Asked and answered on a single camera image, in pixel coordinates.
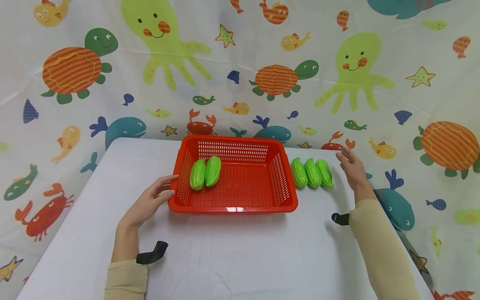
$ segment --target yellow fish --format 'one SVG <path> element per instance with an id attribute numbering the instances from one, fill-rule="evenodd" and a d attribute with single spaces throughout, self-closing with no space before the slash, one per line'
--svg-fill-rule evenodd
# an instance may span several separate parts
<path id="1" fill-rule="evenodd" d="M 250 112 L 250 107 L 245 102 L 233 104 L 233 108 L 223 107 L 223 111 L 229 111 L 234 115 L 246 115 Z"/>
<path id="2" fill-rule="evenodd" d="M 377 154 L 379 158 L 392 159 L 395 157 L 396 149 L 386 144 L 385 142 L 381 142 L 380 144 L 376 145 L 373 142 L 373 138 L 370 138 L 368 142 L 370 143 L 373 151 L 375 152 L 375 154 Z"/>
<path id="3" fill-rule="evenodd" d="M 316 135 L 317 134 L 317 130 L 316 129 L 312 129 L 310 127 L 307 127 L 307 128 L 303 128 L 301 125 L 299 127 L 300 131 L 303 132 L 303 134 L 305 135 Z"/>
<path id="4" fill-rule="evenodd" d="M 292 34 L 291 36 L 284 36 L 282 39 L 282 48 L 285 51 L 298 49 L 305 44 L 308 39 L 310 39 L 310 31 L 307 32 L 303 39 L 300 39 L 296 33 Z"/>
<path id="5" fill-rule="evenodd" d="M 49 0 L 42 0 L 42 4 L 33 8 L 33 15 L 37 22 L 45 27 L 57 26 L 67 16 L 70 1 L 62 0 L 62 3 L 56 6 Z"/>
<path id="6" fill-rule="evenodd" d="M 75 147 L 80 140 L 80 129 L 76 126 L 68 126 L 62 132 L 61 137 L 57 139 L 61 147 L 61 153 L 59 156 L 52 158 L 51 161 L 56 164 Z"/>

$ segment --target cartoon crab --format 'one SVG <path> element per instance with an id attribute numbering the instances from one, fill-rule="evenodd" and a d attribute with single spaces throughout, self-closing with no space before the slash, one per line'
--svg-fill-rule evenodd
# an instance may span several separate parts
<path id="1" fill-rule="evenodd" d="M 213 128 L 215 127 L 216 118 L 214 115 L 212 117 L 205 116 L 207 121 L 213 124 L 207 124 L 203 122 L 192 122 L 192 118 L 195 118 L 200 114 L 200 111 L 193 111 L 193 108 L 190 109 L 190 123 L 187 124 L 187 134 L 201 134 L 201 135 L 217 135 L 213 132 Z"/>
<path id="2" fill-rule="evenodd" d="M 54 183 L 52 184 L 52 188 L 53 190 L 46 191 L 43 195 L 45 197 L 50 197 L 61 193 L 61 196 L 48 202 L 29 222 L 25 221 L 25 217 L 32 210 L 32 200 L 28 201 L 25 209 L 20 210 L 17 208 L 15 211 L 15 220 L 20 221 L 23 225 L 27 226 L 26 233 L 30 237 L 35 237 L 34 241 L 37 239 L 38 241 L 41 241 L 42 235 L 47 236 L 47 229 L 59 218 L 63 209 L 70 207 L 70 203 L 73 203 L 73 200 L 70 200 L 73 195 L 68 198 L 65 197 L 65 192 L 63 191 L 61 184 Z"/>
<path id="3" fill-rule="evenodd" d="M 343 133 L 340 133 L 340 131 L 337 131 L 335 132 L 333 135 L 332 135 L 332 138 L 328 141 L 328 143 L 324 144 L 322 146 L 322 149 L 323 150 L 342 150 L 343 146 L 340 145 L 340 144 L 337 144 L 337 143 L 332 143 L 332 140 L 335 140 L 335 139 L 339 139 L 341 138 L 343 135 Z M 351 141 L 349 139 L 346 139 L 345 140 L 345 144 L 347 145 L 347 147 L 351 150 L 353 148 L 355 148 L 355 141 Z"/>

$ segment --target white table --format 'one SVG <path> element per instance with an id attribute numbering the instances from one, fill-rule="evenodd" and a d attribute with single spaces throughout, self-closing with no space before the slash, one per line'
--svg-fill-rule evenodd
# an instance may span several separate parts
<path id="1" fill-rule="evenodd" d="M 18 300 L 102 299 L 115 228 L 156 178 L 170 174 L 180 142 L 117 139 L 41 258 Z M 335 188 L 297 192 L 290 214 L 185 215 L 164 204 L 140 232 L 140 252 L 157 240 L 165 257 L 149 266 L 146 299 L 376 299 L 357 243 L 333 212 L 353 208 L 333 151 L 286 148 L 328 161 Z M 410 261 L 422 299 L 433 299 Z"/>

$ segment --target toy bitter melon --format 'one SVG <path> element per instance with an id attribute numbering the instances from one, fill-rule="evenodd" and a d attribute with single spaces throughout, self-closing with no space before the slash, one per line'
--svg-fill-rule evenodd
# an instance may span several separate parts
<path id="1" fill-rule="evenodd" d="M 305 172 L 305 168 L 300 161 L 300 157 L 297 157 L 292 161 L 291 168 L 295 185 L 299 189 L 304 188 L 308 183 L 308 178 L 307 173 Z"/>
<path id="2" fill-rule="evenodd" d="M 322 185 L 322 177 L 317 166 L 313 163 L 313 158 L 310 158 L 305 163 L 305 172 L 307 172 L 308 185 L 312 188 L 318 188 Z"/>
<path id="3" fill-rule="evenodd" d="M 323 159 L 317 160 L 317 168 L 322 176 L 322 184 L 329 188 L 333 188 L 332 173 L 330 172 L 327 162 Z"/>
<path id="4" fill-rule="evenodd" d="M 207 169 L 205 171 L 205 185 L 212 187 L 216 185 L 220 178 L 220 169 L 222 168 L 222 162 L 219 157 L 212 156 L 208 159 Z"/>
<path id="5" fill-rule="evenodd" d="M 190 187 L 196 191 L 201 190 L 205 185 L 205 160 L 199 159 L 193 163 L 190 172 Z"/>

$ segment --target orange striped shell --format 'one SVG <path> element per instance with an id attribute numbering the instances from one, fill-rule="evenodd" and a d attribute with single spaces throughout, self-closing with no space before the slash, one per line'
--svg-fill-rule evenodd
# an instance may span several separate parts
<path id="1" fill-rule="evenodd" d="M 298 76 L 292 69 L 280 65 L 264 67 L 255 76 L 257 87 L 274 96 L 289 92 L 297 81 Z"/>
<path id="2" fill-rule="evenodd" d="M 68 47 L 43 63 L 43 81 L 54 92 L 71 94 L 88 88 L 100 75 L 100 57 L 90 49 Z"/>
<path id="3" fill-rule="evenodd" d="M 478 159 L 480 146 L 475 135 L 457 123 L 440 121 L 421 136 L 425 153 L 437 164 L 453 170 L 466 170 Z"/>

